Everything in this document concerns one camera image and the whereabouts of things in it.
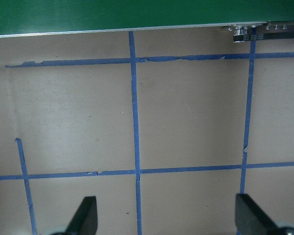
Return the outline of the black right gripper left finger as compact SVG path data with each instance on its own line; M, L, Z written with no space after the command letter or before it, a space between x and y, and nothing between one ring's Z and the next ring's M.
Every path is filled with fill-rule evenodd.
M97 232L96 196L84 197L72 220L67 226L65 235L95 235Z

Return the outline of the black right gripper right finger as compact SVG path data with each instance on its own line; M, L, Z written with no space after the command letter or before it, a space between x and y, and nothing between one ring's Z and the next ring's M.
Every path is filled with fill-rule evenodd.
M284 234L248 194L236 194L235 225L241 235Z

